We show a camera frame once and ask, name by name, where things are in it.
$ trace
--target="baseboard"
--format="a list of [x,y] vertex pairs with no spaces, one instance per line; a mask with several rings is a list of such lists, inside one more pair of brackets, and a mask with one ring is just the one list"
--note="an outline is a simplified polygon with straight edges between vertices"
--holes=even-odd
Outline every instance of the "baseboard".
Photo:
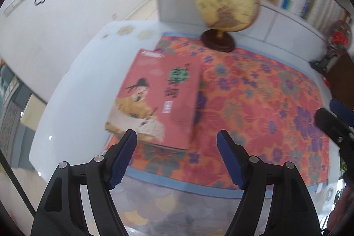
[[124,20],[129,20],[134,14],[141,10],[145,5],[147,5],[151,0],[146,0],[143,4],[139,5],[131,14],[129,14]]

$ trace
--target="wall outlet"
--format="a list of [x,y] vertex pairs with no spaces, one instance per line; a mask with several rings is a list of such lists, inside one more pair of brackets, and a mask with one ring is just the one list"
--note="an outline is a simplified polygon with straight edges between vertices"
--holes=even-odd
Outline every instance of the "wall outlet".
[[4,10],[5,16],[8,17],[24,1],[25,0],[13,0],[13,2],[10,3],[9,6],[7,8],[5,8],[5,10]]

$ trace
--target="illustrated man on book cover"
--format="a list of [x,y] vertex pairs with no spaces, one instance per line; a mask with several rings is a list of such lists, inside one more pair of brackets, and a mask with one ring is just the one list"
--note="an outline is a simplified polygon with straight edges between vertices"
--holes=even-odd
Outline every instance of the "illustrated man on book cover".
[[151,142],[154,136],[158,136],[155,135],[158,131],[150,131],[157,122],[154,115],[157,108],[152,109],[145,101],[149,84],[145,78],[140,78],[134,85],[125,89],[128,89],[130,95],[116,98],[106,129],[116,134],[124,134],[127,129],[133,129],[138,133],[139,140]]

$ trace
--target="blue rubber pad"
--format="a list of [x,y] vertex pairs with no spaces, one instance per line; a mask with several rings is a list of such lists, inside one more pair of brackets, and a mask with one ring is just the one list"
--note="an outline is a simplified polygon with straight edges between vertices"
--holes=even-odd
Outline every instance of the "blue rubber pad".
[[337,99],[332,99],[330,102],[330,110],[349,126],[354,127],[354,111],[349,107],[342,104]]
[[232,152],[230,145],[236,145],[228,143],[222,132],[219,132],[216,137],[217,146],[220,152],[220,155],[225,163],[227,171],[231,177],[231,180],[234,184],[238,185],[240,189],[245,189],[246,181],[243,175],[242,166],[237,160],[235,154]]
[[112,190],[117,184],[121,183],[130,159],[133,156],[136,145],[137,135],[133,132],[130,134],[121,151],[117,155],[116,160],[114,161],[112,166],[112,176],[108,181],[109,190]]

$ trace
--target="blue gripper pad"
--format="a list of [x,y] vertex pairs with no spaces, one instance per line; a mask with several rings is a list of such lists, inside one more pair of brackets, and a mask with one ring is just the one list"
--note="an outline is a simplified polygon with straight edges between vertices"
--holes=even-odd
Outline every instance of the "blue gripper pad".
[[349,107],[339,102],[337,99],[332,99],[330,102],[330,110],[349,126],[354,127],[354,111]]
[[121,183],[130,159],[133,156],[136,145],[136,132],[129,129],[124,134],[120,142],[111,146],[107,151],[105,157],[108,157],[106,163],[106,174],[110,174],[110,179],[107,181],[109,190],[112,190],[117,184]]
[[217,134],[216,143],[232,182],[244,190],[246,186],[244,168],[232,150],[233,146],[239,145],[233,142],[226,130],[222,130]]

